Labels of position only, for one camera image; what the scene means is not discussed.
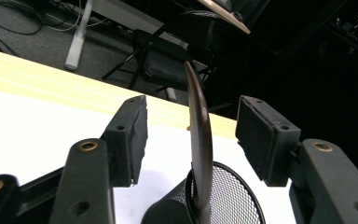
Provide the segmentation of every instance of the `tripod leg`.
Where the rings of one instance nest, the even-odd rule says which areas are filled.
[[[138,51],[139,51],[138,49],[135,50],[132,54],[130,54],[130,56],[128,56],[121,63],[119,63],[114,68],[112,68],[109,72],[107,72],[105,75],[103,75],[103,80],[106,80],[108,77],[110,77],[110,75],[112,75],[112,73],[116,72],[121,66],[123,66],[124,63],[127,63],[130,59],[132,59],[133,56],[135,56],[135,54],[138,53]]]
[[[132,89],[133,89],[133,86],[135,85],[136,79],[138,79],[138,76],[139,76],[140,73],[141,73],[141,66],[138,66],[138,67],[136,68],[135,74],[133,75],[133,77],[132,77],[132,79],[131,79],[131,83],[130,83],[130,86],[129,86],[129,90],[132,90]]]

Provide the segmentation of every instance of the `white table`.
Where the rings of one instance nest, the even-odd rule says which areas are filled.
[[[99,137],[110,115],[0,92],[0,174],[23,185],[64,166],[72,144]],[[188,131],[148,125],[149,138],[139,184],[116,188],[117,223],[140,223],[146,209],[190,170]],[[213,157],[235,170],[251,187],[267,223],[295,223],[288,188],[267,188],[255,175],[237,140],[213,137]]]

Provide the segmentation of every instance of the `black mesh pencil holder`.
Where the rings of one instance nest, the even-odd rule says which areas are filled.
[[[199,223],[192,192],[193,175],[190,171],[185,180],[148,208],[142,223]],[[249,186],[233,170],[216,161],[213,163],[211,207],[213,224],[265,223],[260,205]]]

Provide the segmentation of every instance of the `chair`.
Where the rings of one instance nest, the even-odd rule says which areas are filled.
[[[134,30],[131,39],[133,52],[106,73],[103,80],[135,58],[138,65],[129,89],[133,88],[138,77],[142,77],[164,88],[186,91],[186,70],[183,64],[190,62],[197,71],[196,65],[185,48],[161,38],[163,33],[174,36],[192,48],[206,50],[224,59],[245,50],[248,39],[245,32],[213,12],[187,11],[163,24],[153,34]],[[197,74],[197,78],[204,88],[200,74]]]

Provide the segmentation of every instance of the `wooden surface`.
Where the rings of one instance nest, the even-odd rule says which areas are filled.
[[[0,53],[0,91],[115,115],[140,92]],[[188,107],[147,96],[148,122],[186,130]],[[235,138],[236,121],[211,114],[214,135]]]

